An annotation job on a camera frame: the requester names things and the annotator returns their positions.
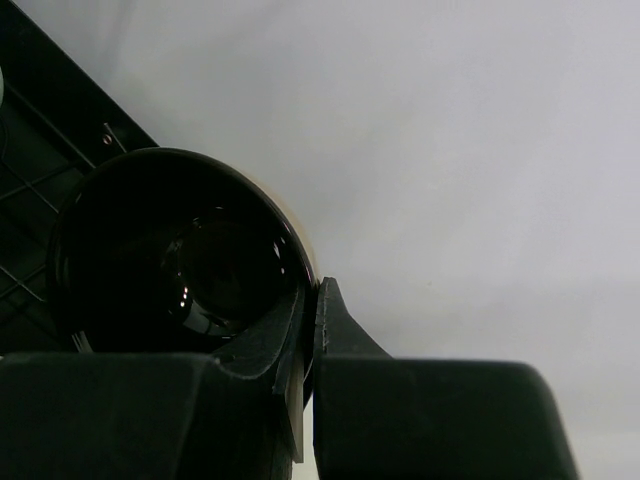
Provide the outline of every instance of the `black bowl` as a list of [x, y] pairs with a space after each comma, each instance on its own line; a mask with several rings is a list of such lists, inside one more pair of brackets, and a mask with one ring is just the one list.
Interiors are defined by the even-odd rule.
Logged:
[[52, 234], [47, 288], [58, 330], [81, 350], [209, 353], [296, 289], [312, 302], [316, 279], [256, 185], [203, 155], [153, 148], [77, 186]]

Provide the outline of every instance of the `white surface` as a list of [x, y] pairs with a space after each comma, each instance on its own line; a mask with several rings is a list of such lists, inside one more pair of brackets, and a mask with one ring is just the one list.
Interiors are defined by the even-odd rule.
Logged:
[[640, 3], [18, 4], [277, 193], [391, 353], [530, 362], [584, 477], [639, 477]]

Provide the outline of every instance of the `wire rack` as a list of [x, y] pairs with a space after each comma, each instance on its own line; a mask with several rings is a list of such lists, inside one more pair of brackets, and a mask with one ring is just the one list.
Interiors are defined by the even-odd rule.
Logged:
[[58, 209], [94, 167], [19, 94], [0, 108], [0, 354], [60, 350], [45, 256]]

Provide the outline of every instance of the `white background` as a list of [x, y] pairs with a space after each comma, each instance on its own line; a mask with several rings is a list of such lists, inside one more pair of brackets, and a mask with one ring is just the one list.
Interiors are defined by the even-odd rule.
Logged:
[[639, 2], [17, 3], [279, 196], [390, 353], [530, 362], [583, 476], [639, 477]]

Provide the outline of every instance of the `black dish rack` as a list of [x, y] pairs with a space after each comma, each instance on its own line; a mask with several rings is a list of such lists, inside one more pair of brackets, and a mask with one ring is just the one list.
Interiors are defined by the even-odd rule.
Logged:
[[45, 289], [58, 209], [96, 165], [156, 144], [9, 0], [0, 68], [0, 355], [65, 350]]

